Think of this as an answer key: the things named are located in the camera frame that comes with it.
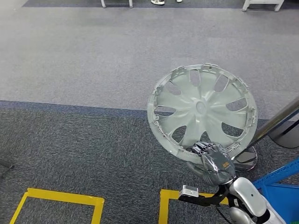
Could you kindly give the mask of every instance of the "gray carpet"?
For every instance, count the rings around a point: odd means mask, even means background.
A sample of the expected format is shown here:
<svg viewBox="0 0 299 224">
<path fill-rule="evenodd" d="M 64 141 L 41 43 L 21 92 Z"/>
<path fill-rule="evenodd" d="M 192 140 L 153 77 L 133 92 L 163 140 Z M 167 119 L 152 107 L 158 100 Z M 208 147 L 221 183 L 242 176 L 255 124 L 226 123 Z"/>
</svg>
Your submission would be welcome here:
<svg viewBox="0 0 299 224">
<path fill-rule="evenodd" d="M 216 190 L 160 146 L 145 111 L 49 107 L 2 103 L 0 154 L 16 168 L 0 168 L 0 223 L 8 223 L 29 187 L 103 197 L 102 224 L 156 224 L 160 189 L 189 184 L 202 192 Z M 255 180 L 299 155 L 299 149 L 282 149 L 268 137 L 257 148 L 257 167 L 241 175 Z M 168 223 L 224 223 L 215 214 L 214 208 L 171 200 Z M 16 223 L 85 224 L 91 215 L 90 206 L 27 199 Z"/>
<path fill-rule="evenodd" d="M 242 8 L 245 0 L 183 0 L 177 4 L 176 0 L 165 0 L 164 8 Z M 107 7 L 128 7 L 128 0 L 105 0 Z M 152 4 L 150 0 L 133 0 L 134 7 L 161 8 Z M 100 0 L 28 0 L 24 7 L 102 7 Z M 251 9 L 273 10 L 275 5 L 251 5 Z M 282 9 L 299 8 L 297 0 L 285 0 Z"/>
<path fill-rule="evenodd" d="M 297 10 L 11 7 L 7 13 L 0 15 L 1 100 L 144 110 L 158 80 L 180 65 L 205 62 L 242 77 L 262 119 L 299 95 Z"/>
</svg>

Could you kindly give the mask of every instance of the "white sneaker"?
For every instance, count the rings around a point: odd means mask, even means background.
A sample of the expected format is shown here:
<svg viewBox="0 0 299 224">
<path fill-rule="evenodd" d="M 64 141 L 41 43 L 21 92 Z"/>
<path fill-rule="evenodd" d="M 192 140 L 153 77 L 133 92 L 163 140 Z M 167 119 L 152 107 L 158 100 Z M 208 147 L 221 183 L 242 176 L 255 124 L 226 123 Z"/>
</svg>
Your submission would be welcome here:
<svg viewBox="0 0 299 224">
<path fill-rule="evenodd" d="M 153 4 L 159 5 L 159 6 L 162 6 L 165 3 L 164 0 L 151 0 L 151 2 Z"/>
</svg>

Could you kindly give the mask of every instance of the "metal pole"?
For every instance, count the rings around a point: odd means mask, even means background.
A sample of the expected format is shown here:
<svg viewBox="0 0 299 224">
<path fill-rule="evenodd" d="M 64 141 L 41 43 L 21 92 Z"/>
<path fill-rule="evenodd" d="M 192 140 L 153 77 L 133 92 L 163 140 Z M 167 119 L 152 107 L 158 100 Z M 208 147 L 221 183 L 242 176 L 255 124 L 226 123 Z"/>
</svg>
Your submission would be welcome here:
<svg viewBox="0 0 299 224">
<path fill-rule="evenodd" d="M 265 123 L 262 127 L 257 130 L 254 136 L 252 138 L 251 142 L 247 148 L 251 147 L 260 139 L 265 137 L 266 135 L 270 133 L 271 131 L 275 130 L 276 128 L 279 127 L 284 122 L 294 117 L 294 115 L 299 112 L 299 96 L 294 99 L 291 103 L 284 107 L 271 120 Z"/>
</svg>

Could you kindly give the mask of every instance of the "cable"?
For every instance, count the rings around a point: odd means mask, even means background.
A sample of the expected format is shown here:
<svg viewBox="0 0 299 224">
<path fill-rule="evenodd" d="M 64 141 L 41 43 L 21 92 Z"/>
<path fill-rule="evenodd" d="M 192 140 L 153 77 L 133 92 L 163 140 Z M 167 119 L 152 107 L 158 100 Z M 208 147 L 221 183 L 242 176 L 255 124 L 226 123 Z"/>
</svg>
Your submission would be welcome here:
<svg viewBox="0 0 299 224">
<path fill-rule="evenodd" d="M 225 217 L 220 210 L 218 209 L 218 207 L 220 207 L 220 205 L 216 205 L 216 210 L 220 215 L 222 216 L 222 218 L 225 219 L 227 223 L 229 224 L 232 224 L 231 222 L 230 222 L 230 220 L 227 219 L 227 217 Z"/>
</svg>

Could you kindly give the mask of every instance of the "blue metal rack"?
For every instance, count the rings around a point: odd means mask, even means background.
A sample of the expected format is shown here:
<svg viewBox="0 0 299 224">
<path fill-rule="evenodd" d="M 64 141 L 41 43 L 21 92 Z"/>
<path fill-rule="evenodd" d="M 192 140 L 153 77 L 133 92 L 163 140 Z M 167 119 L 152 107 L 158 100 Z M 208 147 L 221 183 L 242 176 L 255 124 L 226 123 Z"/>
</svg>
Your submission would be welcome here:
<svg viewBox="0 0 299 224">
<path fill-rule="evenodd" d="M 279 169 L 254 182 L 287 224 L 299 221 L 299 186 L 277 184 L 288 176 L 299 173 L 299 157 Z"/>
</svg>

